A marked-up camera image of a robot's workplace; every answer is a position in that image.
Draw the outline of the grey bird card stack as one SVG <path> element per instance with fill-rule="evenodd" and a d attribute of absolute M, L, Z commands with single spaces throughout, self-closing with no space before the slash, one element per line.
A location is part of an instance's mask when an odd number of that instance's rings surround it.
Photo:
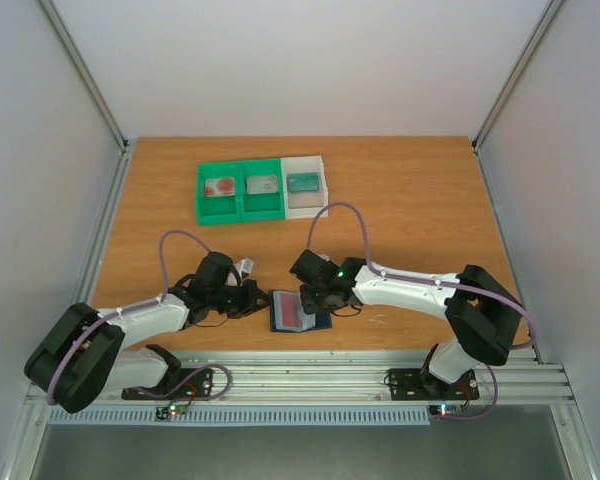
<path fill-rule="evenodd" d="M 253 175 L 246 178 L 248 195 L 275 194 L 279 191 L 277 175 Z"/>

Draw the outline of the green bin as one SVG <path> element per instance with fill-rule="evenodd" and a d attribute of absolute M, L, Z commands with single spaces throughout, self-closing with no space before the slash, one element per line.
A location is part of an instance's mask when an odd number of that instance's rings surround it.
<path fill-rule="evenodd" d="M 237 161 L 198 165 L 195 210 L 199 225 L 226 225 L 242 221 L 242 180 L 242 170 Z"/>
<path fill-rule="evenodd" d="M 254 159 L 240 162 L 243 190 L 242 221 L 263 222 L 285 217 L 281 160 Z"/>

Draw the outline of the white bin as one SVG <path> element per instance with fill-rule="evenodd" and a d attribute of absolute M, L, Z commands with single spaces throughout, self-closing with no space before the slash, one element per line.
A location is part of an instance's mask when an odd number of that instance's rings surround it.
<path fill-rule="evenodd" d="M 313 218 L 329 199 L 323 158 L 283 157 L 280 164 L 285 219 Z"/>

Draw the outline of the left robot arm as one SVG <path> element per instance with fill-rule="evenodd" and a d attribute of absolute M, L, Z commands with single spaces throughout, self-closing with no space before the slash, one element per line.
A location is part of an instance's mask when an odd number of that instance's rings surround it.
<path fill-rule="evenodd" d="M 71 305 L 30 355 L 24 374 L 68 413 L 117 390 L 173 399 L 193 374 L 150 338 L 196 326 L 211 312 L 240 319 L 268 305 L 248 273 L 229 256 L 210 252 L 194 273 L 155 298 L 115 309 Z"/>

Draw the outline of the dark blue card holder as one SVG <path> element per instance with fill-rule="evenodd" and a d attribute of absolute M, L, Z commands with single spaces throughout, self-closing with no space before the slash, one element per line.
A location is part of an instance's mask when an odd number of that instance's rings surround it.
<path fill-rule="evenodd" d="M 300 294 L 290 291 L 269 292 L 269 326 L 273 333 L 306 333 L 332 328 L 328 313 L 306 314 Z"/>

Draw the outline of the right circuit board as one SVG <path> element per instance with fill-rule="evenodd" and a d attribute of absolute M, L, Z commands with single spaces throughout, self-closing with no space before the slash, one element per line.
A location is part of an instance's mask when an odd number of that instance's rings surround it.
<path fill-rule="evenodd" d="M 451 418 L 461 415 L 463 410 L 464 407 L 459 404 L 441 403 L 438 405 L 431 405 L 429 407 L 429 414 L 432 418 Z"/>

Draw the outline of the teal card stack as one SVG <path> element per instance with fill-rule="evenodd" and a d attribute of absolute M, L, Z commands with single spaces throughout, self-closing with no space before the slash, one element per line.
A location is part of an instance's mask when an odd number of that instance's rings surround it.
<path fill-rule="evenodd" d="M 318 172 L 294 172 L 287 175 L 287 188 L 290 193 L 315 193 L 321 188 Z"/>

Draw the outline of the middle green bin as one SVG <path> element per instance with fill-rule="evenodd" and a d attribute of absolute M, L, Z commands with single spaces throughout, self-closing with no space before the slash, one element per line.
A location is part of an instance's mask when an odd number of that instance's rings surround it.
<path fill-rule="evenodd" d="M 242 221 L 263 222 L 285 217 L 281 160 L 254 159 L 240 162 L 243 190 Z"/>

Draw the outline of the red circle card stack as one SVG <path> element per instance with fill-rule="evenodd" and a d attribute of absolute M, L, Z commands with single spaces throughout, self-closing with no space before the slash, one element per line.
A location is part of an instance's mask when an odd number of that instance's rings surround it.
<path fill-rule="evenodd" d="M 229 197 L 236 194 L 234 177 L 208 178 L 204 181 L 204 195 L 208 198 Z"/>

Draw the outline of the left green bin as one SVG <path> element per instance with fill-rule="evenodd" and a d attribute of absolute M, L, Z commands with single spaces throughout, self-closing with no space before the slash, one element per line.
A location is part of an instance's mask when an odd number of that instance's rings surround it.
<path fill-rule="evenodd" d="M 199 225 L 226 225 L 242 221 L 242 180 L 242 170 L 237 161 L 198 165 L 195 210 Z"/>

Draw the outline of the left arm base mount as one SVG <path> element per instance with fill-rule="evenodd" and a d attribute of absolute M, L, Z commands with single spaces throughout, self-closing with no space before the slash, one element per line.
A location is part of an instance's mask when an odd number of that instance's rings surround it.
<path fill-rule="evenodd" d="M 126 401 L 173 400 L 190 397 L 209 398 L 213 389 L 214 371 L 212 368 L 181 369 L 169 373 L 166 379 L 155 387 L 127 388 L 121 398 Z"/>

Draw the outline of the circuit board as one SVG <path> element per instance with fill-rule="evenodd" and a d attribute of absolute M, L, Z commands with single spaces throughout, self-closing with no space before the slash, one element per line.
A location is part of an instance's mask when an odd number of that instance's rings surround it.
<path fill-rule="evenodd" d="M 157 407 L 155 409 L 156 421 L 171 421 L 179 416 L 186 414 L 188 406 L 186 405 L 170 405 L 165 407 Z"/>
<path fill-rule="evenodd" d="M 463 410 L 464 407 L 459 404 L 441 403 L 438 405 L 431 405 L 429 407 L 429 414 L 432 418 L 451 418 L 461 415 Z"/>

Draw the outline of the aluminium rail frame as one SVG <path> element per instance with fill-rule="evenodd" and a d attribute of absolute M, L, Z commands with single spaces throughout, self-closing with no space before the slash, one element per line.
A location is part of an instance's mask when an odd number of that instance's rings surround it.
<path fill-rule="evenodd" d="M 233 385 L 222 400 L 232 405 L 387 404 L 384 384 L 392 368 L 415 368 L 424 350 L 289 350 L 289 351 L 176 351 L 185 367 L 219 364 L 231 371 Z M 486 405 L 498 384 L 501 405 L 575 403 L 564 367 L 542 364 L 531 350 L 510 354 L 508 362 L 489 373 L 475 369 L 480 398 Z"/>

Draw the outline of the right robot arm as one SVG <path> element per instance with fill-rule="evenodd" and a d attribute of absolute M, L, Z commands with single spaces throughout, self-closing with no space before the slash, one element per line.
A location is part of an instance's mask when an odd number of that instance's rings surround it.
<path fill-rule="evenodd" d="M 459 274 L 424 274 L 356 257 L 338 265 L 306 249 L 290 273 L 301 282 L 307 314 L 380 305 L 447 321 L 452 339 L 432 347 L 418 375 L 420 388 L 431 398 L 447 394 L 480 364 L 505 365 L 524 317 L 509 292 L 475 265 Z"/>

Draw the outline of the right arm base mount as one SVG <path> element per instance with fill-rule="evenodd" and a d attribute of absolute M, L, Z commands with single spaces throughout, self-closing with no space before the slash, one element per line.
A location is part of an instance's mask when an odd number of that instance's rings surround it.
<path fill-rule="evenodd" d="M 473 401 L 480 398 L 478 382 L 473 370 L 463 374 L 451 386 L 426 387 L 417 368 L 389 369 L 384 377 L 393 401 Z"/>

